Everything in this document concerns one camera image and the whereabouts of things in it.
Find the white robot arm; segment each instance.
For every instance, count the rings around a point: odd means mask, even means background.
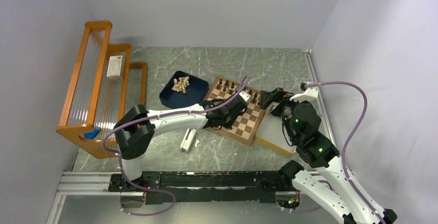
[[[190,114],[176,114],[151,119],[147,123],[141,123],[143,126],[140,129],[138,127],[127,127],[115,133],[122,156],[122,167],[128,179],[135,180],[142,176],[140,156],[144,154],[153,137],[176,130],[219,126],[231,127],[237,116],[246,111],[250,100],[251,96],[242,91],[237,98],[223,108],[215,110],[212,113],[201,114],[198,112],[214,107],[214,103],[217,101],[203,101],[201,104],[171,110],[145,110],[142,105],[135,106],[117,125],[132,121],[138,117],[160,117],[167,113],[187,111],[189,111]]]
[[[293,165],[296,167],[292,169],[295,174],[289,175],[292,185],[308,194],[339,223],[393,223],[397,219],[394,211],[383,209],[376,203],[350,171],[349,178],[346,178],[339,151],[318,131],[321,118],[309,103],[318,97],[318,89],[305,86],[302,84],[304,92],[300,94],[288,93],[281,88],[272,92],[262,91],[262,108],[272,102],[279,102],[271,114],[282,118],[283,128],[291,143],[296,146],[300,158],[320,173],[333,186],[337,195],[309,177],[310,174],[298,163]]]

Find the metal frame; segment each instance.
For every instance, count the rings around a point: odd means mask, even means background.
[[[295,192],[295,188],[281,177],[284,174],[280,171],[143,171],[136,183],[172,192],[177,202],[258,200],[260,203],[275,203],[276,192]],[[120,173],[111,176],[109,185],[110,192],[143,192],[127,183]],[[165,202],[172,200],[166,194],[152,192],[147,193],[144,204]]]
[[[315,180],[324,180],[321,174],[309,172]],[[109,196],[109,197],[142,197],[141,191],[137,192],[109,192],[111,175],[116,172],[71,172],[62,174],[56,191],[55,200],[50,211],[47,224],[57,224],[64,207],[67,196]],[[291,194],[292,192],[279,191],[276,195]]]
[[[306,57],[307,68],[309,70],[310,75],[312,76],[312,81],[318,82],[310,54],[305,53],[304,56]],[[320,111],[323,115],[322,125],[324,126],[325,130],[327,130],[327,132],[329,133],[328,136],[329,136],[330,140],[332,141],[332,143],[335,144],[335,138],[333,137],[332,127],[330,126],[329,118],[327,116],[327,111],[325,110],[325,105],[324,105],[324,101],[322,100],[321,91],[318,94],[318,98],[316,99],[316,102],[317,102],[318,108],[320,109]]]

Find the white wall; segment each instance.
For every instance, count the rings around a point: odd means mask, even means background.
[[[436,223],[438,0],[339,0],[313,47],[320,81],[361,86],[369,107],[347,163],[397,223]],[[322,90],[338,147],[363,107],[346,86]]]
[[[84,0],[0,0],[0,223],[45,223],[77,147],[55,130]]]
[[[134,45],[310,48],[337,0],[86,0]]]

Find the blue tray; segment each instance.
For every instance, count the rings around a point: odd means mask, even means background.
[[[186,93],[182,93],[182,91],[173,91],[172,87],[174,86],[174,78],[178,79],[179,77],[186,76],[190,77],[190,85],[185,89]],[[207,94],[207,91],[208,82],[188,73],[176,71],[172,78],[170,78],[169,82],[167,82],[164,89],[160,92],[160,101],[164,106],[171,109],[189,107],[194,104],[199,104]]]

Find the wooden chessboard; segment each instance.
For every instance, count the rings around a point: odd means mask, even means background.
[[[217,76],[212,87],[208,90],[204,100],[227,99],[239,88],[239,84],[223,76]],[[260,91],[251,87],[246,87],[245,91],[250,93],[251,99],[248,108],[243,115],[237,117],[232,129],[222,128],[208,130],[223,135],[232,140],[236,140],[246,146],[253,144],[257,129],[264,116],[264,109],[260,109]]]

